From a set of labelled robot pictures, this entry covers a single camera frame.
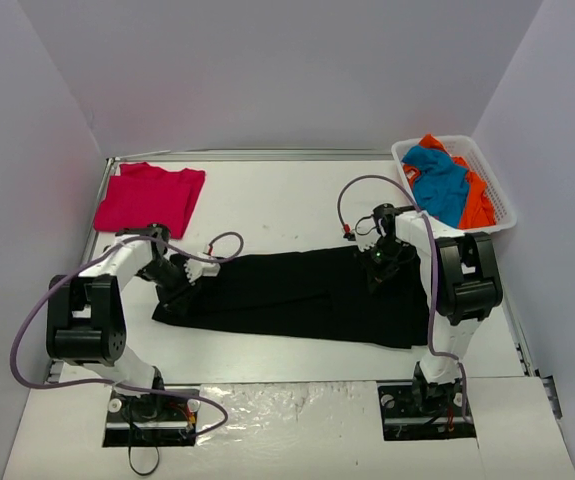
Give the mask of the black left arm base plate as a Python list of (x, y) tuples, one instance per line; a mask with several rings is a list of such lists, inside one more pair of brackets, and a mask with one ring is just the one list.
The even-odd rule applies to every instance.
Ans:
[(200, 407), (199, 400), (186, 397), (112, 392), (102, 447), (194, 446)]

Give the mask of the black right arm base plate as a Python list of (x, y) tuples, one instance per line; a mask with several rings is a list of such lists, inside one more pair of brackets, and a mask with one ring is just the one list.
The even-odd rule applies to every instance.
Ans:
[(438, 441), (473, 439), (476, 428), (462, 412), (462, 392), (442, 394), (428, 407), (421, 407), (411, 381), (377, 384), (380, 416), (385, 441)]

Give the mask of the blue t-shirt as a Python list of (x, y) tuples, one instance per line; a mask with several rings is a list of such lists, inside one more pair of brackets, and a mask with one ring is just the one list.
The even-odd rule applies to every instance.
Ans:
[(402, 166), (417, 205), (442, 223), (457, 228), (470, 190), (468, 170), (447, 153), (420, 145), (405, 154)]

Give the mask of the white plastic basket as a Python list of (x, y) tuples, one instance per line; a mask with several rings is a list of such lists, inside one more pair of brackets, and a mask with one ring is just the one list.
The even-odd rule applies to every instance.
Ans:
[[(403, 171), (402, 159), (404, 155), (413, 146), (417, 145), (422, 138), (398, 141), (391, 147), (391, 153), (394, 158), (395, 166), (402, 179), (403, 187), (412, 196), (414, 201), (415, 198), (412, 194), (411, 187), (409, 186)], [(469, 164), (470, 169), (477, 173), (487, 183), (486, 193), (495, 209), (495, 225), (462, 230), (492, 233), (513, 227), (516, 224), (516, 214), (510, 207), (507, 196), (501, 188), (489, 162), (484, 157), (476, 142), (472, 138), (464, 135), (443, 135), (437, 136), (436, 138), (444, 145), (450, 155), (463, 157)]]

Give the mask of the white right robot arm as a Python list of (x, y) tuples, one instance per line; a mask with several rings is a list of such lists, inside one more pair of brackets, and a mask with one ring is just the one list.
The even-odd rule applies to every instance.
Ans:
[(370, 291), (401, 273), (405, 264), (419, 263), (429, 308), (428, 352), (415, 366), (410, 398), (419, 412), (430, 414), (457, 394), (466, 396), (462, 359), (479, 325), (503, 299), (492, 238), (434, 225), (411, 207), (381, 204), (371, 218), (378, 238), (358, 242)]

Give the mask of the orange t-shirt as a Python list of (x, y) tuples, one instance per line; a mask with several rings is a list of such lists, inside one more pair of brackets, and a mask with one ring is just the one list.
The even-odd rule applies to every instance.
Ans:
[(487, 183), (477, 173), (470, 169), (467, 161), (461, 156), (450, 155), (444, 145), (431, 134), (426, 134), (417, 145), (439, 149), (451, 156), (452, 160), (456, 164), (463, 166), (468, 170), (466, 180), (469, 184), (470, 190), (465, 210), (457, 228), (473, 229), (495, 225), (495, 209), (486, 193)]

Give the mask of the black t-shirt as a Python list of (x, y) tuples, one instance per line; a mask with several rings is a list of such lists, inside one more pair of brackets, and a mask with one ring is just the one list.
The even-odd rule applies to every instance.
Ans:
[(412, 248), (374, 280), (357, 248), (247, 255), (202, 277), (152, 315), (159, 323), (229, 333), (375, 344), (427, 343), (428, 306)]

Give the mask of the red folded t-shirt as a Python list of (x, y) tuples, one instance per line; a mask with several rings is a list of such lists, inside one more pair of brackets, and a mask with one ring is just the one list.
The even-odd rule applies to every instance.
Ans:
[(203, 170), (168, 171), (146, 162), (123, 164), (108, 181), (93, 226), (97, 231), (116, 233), (159, 223), (169, 228), (173, 239), (181, 239), (205, 180)]

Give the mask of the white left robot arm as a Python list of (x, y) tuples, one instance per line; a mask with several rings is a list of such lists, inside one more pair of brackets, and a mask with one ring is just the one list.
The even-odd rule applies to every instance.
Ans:
[[(140, 421), (160, 418), (171, 401), (160, 370), (127, 346), (121, 291), (138, 277), (156, 285), (156, 318), (188, 312), (197, 285), (188, 278), (186, 257), (166, 258), (161, 243), (170, 237), (169, 228), (157, 223), (120, 230), (117, 249), (58, 287), (47, 306), (47, 353), (117, 383), (123, 412)], [(138, 388), (133, 392), (126, 385)]]

